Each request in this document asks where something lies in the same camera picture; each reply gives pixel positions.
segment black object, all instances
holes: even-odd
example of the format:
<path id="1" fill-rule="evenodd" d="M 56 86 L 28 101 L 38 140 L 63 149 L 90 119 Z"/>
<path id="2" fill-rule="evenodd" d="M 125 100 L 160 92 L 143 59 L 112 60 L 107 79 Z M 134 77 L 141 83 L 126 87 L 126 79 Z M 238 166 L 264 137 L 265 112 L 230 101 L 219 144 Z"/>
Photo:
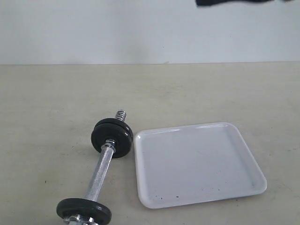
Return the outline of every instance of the black object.
<path id="1" fill-rule="evenodd" d="M 115 118 L 103 119 L 95 125 L 91 135 L 91 142 L 94 148 L 101 152 L 101 146 L 108 139 L 116 142 L 116 152 L 112 157 L 120 158 L 129 153 L 133 141 L 133 132 L 123 121 Z"/>
<path id="2" fill-rule="evenodd" d="M 196 0 L 197 6 L 213 6 L 220 3 L 231 2 L 231 1 L 244 1 L 250 3 L 264 3 L 272 0 Z"/>
<path id="3" fill-rule="evenodd" d="M 106 225 L 112 219 L 112 213 L 106 206 L 81 198 L 67 198 L 56 207 L 56 213 L 62 219 L 73 215 L 81 215 L 84 217 L 93 218 L 94 222 L 99 225 Z"/>

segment dumbbell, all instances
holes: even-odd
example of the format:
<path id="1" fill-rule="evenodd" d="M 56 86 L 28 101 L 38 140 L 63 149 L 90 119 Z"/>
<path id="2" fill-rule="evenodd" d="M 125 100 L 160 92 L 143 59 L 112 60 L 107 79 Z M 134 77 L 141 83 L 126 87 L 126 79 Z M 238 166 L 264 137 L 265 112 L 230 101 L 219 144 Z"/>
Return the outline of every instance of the dumbbell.
<path id="1" fill-rule="evenodd" d="M 90 180 L 84 198 L 67 198 L 60 201 L 56 212 L 69 225 L 106 225 L 112 213 L 97 202 L 109 163 L 112 158 L 120 158 L 129 153 L 133 141 L 131 128 L 124 122 L 126 113 L 119 110 L 115 118 L 99 121 L 91 134 L 94 148 L 100 158 Z"/>

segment white tray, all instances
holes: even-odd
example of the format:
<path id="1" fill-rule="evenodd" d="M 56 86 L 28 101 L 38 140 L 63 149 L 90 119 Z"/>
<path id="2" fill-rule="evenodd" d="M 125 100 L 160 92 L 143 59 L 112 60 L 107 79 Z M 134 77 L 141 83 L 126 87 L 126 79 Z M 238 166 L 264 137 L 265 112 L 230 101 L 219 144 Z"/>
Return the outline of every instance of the white tray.
<path id="1" fill-rule="evenodd" d="M 139 198 L 151 209 L 256 195 L 267 187 L 230 123 L 145 130 L 134 145 Z"/>

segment black weight plate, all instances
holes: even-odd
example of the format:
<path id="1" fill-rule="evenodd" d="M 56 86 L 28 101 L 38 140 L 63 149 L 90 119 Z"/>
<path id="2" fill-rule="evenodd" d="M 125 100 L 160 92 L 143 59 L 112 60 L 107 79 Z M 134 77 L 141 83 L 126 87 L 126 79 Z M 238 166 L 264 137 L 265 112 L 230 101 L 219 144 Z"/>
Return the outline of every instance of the black weight plate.
<path id="1" fill-rule="evenodd" d="M 103 119 L 103 120 L 100 120 L 96 125 L 100 125 L 100 124 L 103 124 L 103 123 L 113 123 L 113 124 L 116 124 L 116 125 L 119 125 L 121 127 L 123 127 L 125 130 L 127 130 L 130 134 L 130 137 L 131 139 L 133 140 L 133 132 L 131 130 L 131 128 L 127 125 L 127 123 L 121 121 L 121 120 L 117 120 L 115 118 L 106 118 L 106 119 Z"/>
<path id="2" fill-rule="evenodd" d="M 101 152 L 101 146 L 107 139 L 116 141 L 116 152 L 113 158 L 120 158 L 130 152 L 132 138 L 124 128 L 113 123 L 102 123 L 95 127 L 91 135 L 91 142 L 94 148 Z"/>
<path id="3" fill-rule="evenodd" d="M 79 214 L 85 217 L 92 217 L 95 223 L 106 225 L 112 219 L 112 213 L 106 206 L 81 198 L 67 198 L 56 207 L 56 213 L 61 218 Z"/>

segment table surface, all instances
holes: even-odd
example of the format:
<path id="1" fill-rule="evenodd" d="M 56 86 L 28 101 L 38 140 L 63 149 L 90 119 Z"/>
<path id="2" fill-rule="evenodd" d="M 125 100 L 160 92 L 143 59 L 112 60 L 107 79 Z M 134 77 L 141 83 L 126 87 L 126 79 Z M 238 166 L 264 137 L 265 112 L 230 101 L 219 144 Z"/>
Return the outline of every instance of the table surface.
<path id="1" fill-rule="evenodd" d="M 112 225 L 300 224 L 300 63 L 0 67 L 0 221 L 59 225 L 98 160 L 90 133 L 127 111 L 134 133 L 210 122 L 238 127 L 267 181 L 261 194 L 150 210 L 134 152 L 111 162 L 98 201 Z"/>

